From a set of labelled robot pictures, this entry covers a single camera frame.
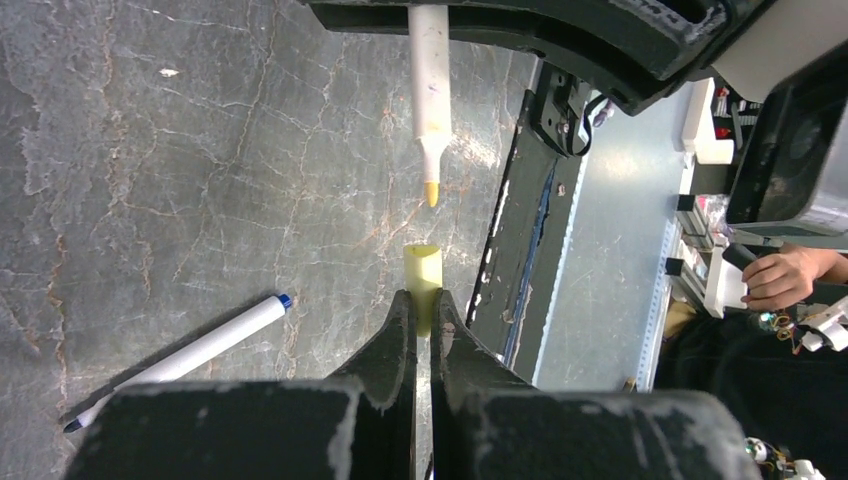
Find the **operator hand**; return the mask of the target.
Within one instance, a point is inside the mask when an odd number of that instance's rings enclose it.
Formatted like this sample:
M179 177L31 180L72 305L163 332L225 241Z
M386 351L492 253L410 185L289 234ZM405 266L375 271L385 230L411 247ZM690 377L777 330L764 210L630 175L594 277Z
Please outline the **operator hand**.
M741 298L755 311L791 307L808 298L814 283L847 283L847 254L830 249L786 244L758 258L742 272L747 294Z

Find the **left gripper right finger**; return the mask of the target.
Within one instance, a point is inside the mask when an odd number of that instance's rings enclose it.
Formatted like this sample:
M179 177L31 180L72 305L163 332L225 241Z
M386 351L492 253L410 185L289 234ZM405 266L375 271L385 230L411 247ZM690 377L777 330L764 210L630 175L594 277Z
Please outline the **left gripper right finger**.
M431 320L438 479L756 479L738 422L694 391L548 392L498 361L450 292Z

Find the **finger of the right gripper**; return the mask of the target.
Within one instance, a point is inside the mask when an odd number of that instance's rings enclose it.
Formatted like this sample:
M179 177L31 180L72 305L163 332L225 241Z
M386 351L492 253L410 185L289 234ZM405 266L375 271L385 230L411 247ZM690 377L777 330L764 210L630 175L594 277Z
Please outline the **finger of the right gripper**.
M533 54L635 116L707 69L770 1L309 1L334 32L409 36L415 75L447 82L451 40Z

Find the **pale yellow pen cap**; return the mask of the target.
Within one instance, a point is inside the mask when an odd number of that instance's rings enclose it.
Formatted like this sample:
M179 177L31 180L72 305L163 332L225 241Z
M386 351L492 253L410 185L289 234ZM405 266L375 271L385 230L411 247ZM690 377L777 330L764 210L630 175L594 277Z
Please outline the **pale yellow pen cap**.
M442 251L435 245L404 247L404 278L417 314L416 333L427 338L431 334L436 293L443 287Z

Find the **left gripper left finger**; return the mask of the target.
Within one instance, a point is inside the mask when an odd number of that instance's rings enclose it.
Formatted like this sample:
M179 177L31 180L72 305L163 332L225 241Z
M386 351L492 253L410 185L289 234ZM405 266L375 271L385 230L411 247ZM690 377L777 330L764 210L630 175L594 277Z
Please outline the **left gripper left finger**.
M88 428L70 479L411 479L417 312L322 379L140 384Z

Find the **white pen yellow tip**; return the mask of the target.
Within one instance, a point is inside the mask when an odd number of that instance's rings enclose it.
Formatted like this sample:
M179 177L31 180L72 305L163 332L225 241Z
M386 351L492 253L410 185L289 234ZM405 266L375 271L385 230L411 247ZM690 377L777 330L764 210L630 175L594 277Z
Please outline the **white pen yellow tip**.
M448 7L415 5L407 13L413 132L422 152L427 202L434 207L440 196L441 158L452 140Z

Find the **white pen blue end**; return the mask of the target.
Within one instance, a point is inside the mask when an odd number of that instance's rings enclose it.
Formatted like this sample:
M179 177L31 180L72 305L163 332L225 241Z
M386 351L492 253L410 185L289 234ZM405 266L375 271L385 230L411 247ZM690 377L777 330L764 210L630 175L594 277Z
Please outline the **white pen blue end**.
M279 294L266 298L118 384L107 395L66 424L63 432L66 434L73 433L91 425L111 397L123 388L136 384L172 382L184 377L204 363L282 319L291 307L292 299L289 295Z

